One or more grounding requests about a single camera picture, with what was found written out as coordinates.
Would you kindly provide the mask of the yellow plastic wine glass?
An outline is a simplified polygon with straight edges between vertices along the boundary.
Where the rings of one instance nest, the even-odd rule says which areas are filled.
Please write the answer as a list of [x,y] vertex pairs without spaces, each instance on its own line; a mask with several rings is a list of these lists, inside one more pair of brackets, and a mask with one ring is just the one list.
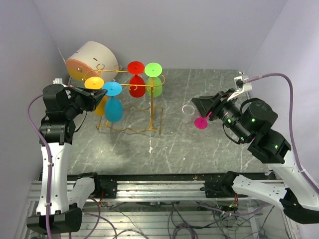
[[[84,83],[85,88],[92,89],[92,90],[99,90],[102,88],[103,85],[104,85],[104,80],[98,76],[90,77]],[[104,107],[105,107],[106,102],[107,102],[107,96],[105,95],[101,99],[100,103],[97,105],[97,107],[93,111],[93,113],[98,115],[98,116],[103,116],[105,114]]]

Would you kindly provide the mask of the clear wine glass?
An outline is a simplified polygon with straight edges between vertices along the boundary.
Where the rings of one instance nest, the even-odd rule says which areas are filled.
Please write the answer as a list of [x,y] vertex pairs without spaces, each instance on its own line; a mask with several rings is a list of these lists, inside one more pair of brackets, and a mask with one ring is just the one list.
[[181,108],[182,111],[182,121],[184,123],[189,123],[192,121],[195,109],[192,105],[184,105]]

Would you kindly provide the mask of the pink plastic wine glass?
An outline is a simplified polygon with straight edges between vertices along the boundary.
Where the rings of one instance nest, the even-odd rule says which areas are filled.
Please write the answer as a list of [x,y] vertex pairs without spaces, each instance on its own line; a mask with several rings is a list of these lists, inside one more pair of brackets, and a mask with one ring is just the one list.
[[208,126],[208,119],[211,116],[212,112],[208,114],[206,117],[202,117],[201,114],[199,113],[198,118],[195,119],[194,125],[198,129],[206,129]]

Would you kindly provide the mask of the blue plastic wine glass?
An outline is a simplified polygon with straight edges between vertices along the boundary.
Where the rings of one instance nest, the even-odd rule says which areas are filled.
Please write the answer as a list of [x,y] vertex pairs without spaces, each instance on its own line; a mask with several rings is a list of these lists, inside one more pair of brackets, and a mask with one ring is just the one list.
[[109,122],[118,122],[123,118],[123,105],[117,96],[122,92],[122,85],[117,82],[106,82],[102,89],[107,90],[105,95],[108,97],[104,106],[105,118]]

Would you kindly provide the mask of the red plastic wine glass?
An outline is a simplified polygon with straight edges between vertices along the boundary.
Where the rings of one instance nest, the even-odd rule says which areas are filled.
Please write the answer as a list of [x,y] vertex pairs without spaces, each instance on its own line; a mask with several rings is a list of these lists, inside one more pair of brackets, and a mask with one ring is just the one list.
[[146,89],[143,78],[140,76],[144,72],[145,66],[140,61],[133,61],[128,64],[127,70],[133,75],[129,84],[130,95],[134,98],[143,97]]

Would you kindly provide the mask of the green plastic wine glass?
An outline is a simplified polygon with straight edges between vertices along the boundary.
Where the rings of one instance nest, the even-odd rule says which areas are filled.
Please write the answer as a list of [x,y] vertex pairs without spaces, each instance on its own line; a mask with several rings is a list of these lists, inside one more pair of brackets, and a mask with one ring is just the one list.
[[146,92],[151,97],[158,97],[162,94],[162,66],[159,63],[152,62],[146,65],[145,74],[148,76],[146,81]]

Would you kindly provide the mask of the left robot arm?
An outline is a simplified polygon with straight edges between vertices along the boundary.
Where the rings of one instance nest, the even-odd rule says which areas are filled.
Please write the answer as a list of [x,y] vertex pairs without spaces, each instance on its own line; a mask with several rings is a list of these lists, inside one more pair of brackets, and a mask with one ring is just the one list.
[[39,96],[45,105],[45,116],[37,127],[29,122],[39,137],[42,152],[41,193],[35,215],[26,220],[27,228],[50,239],[79,231],[82,209],[89,197],[101,194],[97,173],[78,176],[67,191],[68,161],[76,131],[75,118],[96,109],[106,89],[84,89],[51,84]]

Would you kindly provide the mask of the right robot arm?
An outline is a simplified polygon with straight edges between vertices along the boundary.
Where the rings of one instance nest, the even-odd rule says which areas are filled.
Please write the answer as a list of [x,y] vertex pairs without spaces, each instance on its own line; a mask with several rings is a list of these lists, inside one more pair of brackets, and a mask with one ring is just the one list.
[[230,129],[238,140],[235,144],[248,144],[248,151],[275,172],[284,182],[283,187],[270,186],[228,171],[221,183],[220,193],[251,196],[279,207],[291,220],[300,224],[319,222],[319,194],[297,168],[291,144],[272,129],[278,114],[263,100],[252,98],[241,107],[230,98],[234,90],[218,92],[215,96],[192,98],[200,116],[210,121],[219,119],[223,128]]

